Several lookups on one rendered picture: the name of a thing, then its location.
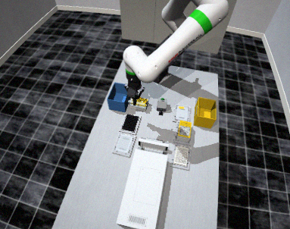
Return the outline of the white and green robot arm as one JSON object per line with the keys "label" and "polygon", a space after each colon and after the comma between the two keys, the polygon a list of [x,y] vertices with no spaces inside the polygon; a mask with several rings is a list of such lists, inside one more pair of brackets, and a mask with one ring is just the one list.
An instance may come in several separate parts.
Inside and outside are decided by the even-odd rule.
{"label": "white and green robot arm", "polygon": [[[186,17],[183,12],[190,1],[197,8]],[[173,34],[170,33],[169,39],[149,56],[136,45],[128,47],[123,53],[127,80],[155,81],[178,55],[212,30],[228,12],[227,0],[170,0],[161,16]]]}

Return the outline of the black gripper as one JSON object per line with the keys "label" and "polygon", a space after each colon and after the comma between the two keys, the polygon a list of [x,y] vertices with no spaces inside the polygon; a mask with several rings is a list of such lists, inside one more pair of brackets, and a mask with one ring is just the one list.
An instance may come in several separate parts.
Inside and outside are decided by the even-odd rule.
{"label": "black gripper", "polygon": [[136,105],[136,100],[140,98],[141,94],[144,92],[145,88],[142,87],[141,85],[141,81],[138,82],[131,82],[128,81],[128,84],[125,84],[124,88],[126,89],[126,91],[128,91],[129,87],[135,87],[136,91],[138,91],[139,89],[141,90],[138,96],[134,97],[130,97],[133,99],[133,105]]}

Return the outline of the yellow bin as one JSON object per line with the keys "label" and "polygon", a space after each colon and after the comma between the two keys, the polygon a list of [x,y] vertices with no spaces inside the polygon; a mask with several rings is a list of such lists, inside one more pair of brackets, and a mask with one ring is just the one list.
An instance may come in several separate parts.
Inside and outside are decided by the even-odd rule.
{"label": "yellow bin", "polygon": [[194,125],[212,128],[216,120],[216,100],[198,97],[195,106]]}

